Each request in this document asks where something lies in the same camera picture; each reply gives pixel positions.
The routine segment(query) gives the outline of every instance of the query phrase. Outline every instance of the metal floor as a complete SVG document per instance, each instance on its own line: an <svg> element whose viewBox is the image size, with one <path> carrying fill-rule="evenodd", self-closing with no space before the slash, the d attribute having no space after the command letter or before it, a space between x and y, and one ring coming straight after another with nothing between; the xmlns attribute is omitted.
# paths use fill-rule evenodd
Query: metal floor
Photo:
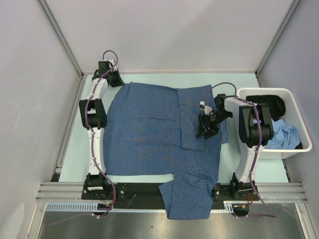
<svg viewBox="0 0 319 239"><path fill-rule="evenodd" d="M39 239L304 239L295 204L271 204L278 218L235 219L211 214L205 220L168 220L166 213L111 213L103 219L83 216L53 226L48 224L76 215L46 212ZM253 204L252 213L267 213Z"/></svg>

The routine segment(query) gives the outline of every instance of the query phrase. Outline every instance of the light blue fabric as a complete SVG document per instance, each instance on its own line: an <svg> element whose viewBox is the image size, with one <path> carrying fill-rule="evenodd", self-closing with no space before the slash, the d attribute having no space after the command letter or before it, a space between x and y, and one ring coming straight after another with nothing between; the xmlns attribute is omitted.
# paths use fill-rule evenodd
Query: light blue fabric
<svg viewBox="0 0 319 239"><path fill-rule="evenodd" d="M297 129L282 119L273 121L274 137L268 141L265 149L295 149L299 143Z"/></svg>
<svg viewBox="0 0 319 239"><path fill-rule="evenodd" d="M210 88L126 84L107 114L103 142L107 173L173 173L174 180L159 187L170 219L203 219L210 214L221 144L228 141L226 121L218 135L196 139L199 102ZM216 109L211 91L206 103Z"/></svg>

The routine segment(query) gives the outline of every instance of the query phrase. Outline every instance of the white wall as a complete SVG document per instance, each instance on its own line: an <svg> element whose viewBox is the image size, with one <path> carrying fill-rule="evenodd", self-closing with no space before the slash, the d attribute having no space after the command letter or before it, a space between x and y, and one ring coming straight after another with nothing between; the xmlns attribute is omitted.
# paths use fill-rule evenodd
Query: white wall
<svg viewBox="0 0 319 239"><path fill-rule="evenodd" d="M293 0L48 0L83 72L255 72Z"/></svg>
<svg viewBox="0 0 319 239"><path fill-rule="evenodd" d="M0 231L25 203L23 235L78 86L37 1L0 1Z"/></svg>
<svg viewBox="0 0 319 239"><path fill-rule="evenodd" d="M263 87L283 87L296 98L313 142L312 151L287 159L295 182L302 181L319 222L319 1L304 0L260 76Z"/></svg>

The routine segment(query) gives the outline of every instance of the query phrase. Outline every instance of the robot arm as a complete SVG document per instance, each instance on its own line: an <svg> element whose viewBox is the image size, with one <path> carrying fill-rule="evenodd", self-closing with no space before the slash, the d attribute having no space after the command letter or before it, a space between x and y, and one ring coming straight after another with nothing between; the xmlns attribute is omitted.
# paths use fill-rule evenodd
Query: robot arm
<svg viewBox="0 0 319 239"><path fill-rule="evenodd" d="M102 98L109 86L124 85L118 69L113 66L114 60L99 62L99 69L95 71L92 78L93 86L90 94L87 99L79 102L82 124L87 129L90 148L89 171L82 193L84 200L105 199L109 191L108 182L100 172L106 172L103 159L103 135L107 125L107 116ZM90 127L85 122L86 116Z"/></svg>
<svg viewBox="0 0 319 239"><path fill-rule="evenodd" d="M274 135L269 107L267 104L256 105L261 124L262 143L254 162L255 152L259 144L259 130L254 108L236 99L234 96L227 97L224 94L217 95L214 101L217 107L216 111L213 111L211 107L205 106L205 102L200 103L199 132L197 137L204 136L207 139L216 135L219 131L218 124L228 117L234 117L241 158L230 182L230 191L232 194L252 191L250 173L254 182L255 165L268 140Z"/></svg>

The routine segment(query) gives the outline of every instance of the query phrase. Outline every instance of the black cloth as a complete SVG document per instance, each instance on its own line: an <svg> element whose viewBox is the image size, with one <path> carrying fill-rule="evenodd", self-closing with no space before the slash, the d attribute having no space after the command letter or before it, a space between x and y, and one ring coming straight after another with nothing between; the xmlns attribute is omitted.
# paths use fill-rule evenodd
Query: black cloth
<svg viewBox="0 0 319 239"><path fill-rule="evenodd" d="M303 144L300 142L299 145L295 149L303 149Z"/></svg>
<svg viewBox="0 0 319 239"><path fill-rule="evenodd" d="M256 104L266 103L269 106L271 118L278 121L286 112L285 102L279 96L263 95L263 96L247 96L247 101Z"/></svg>

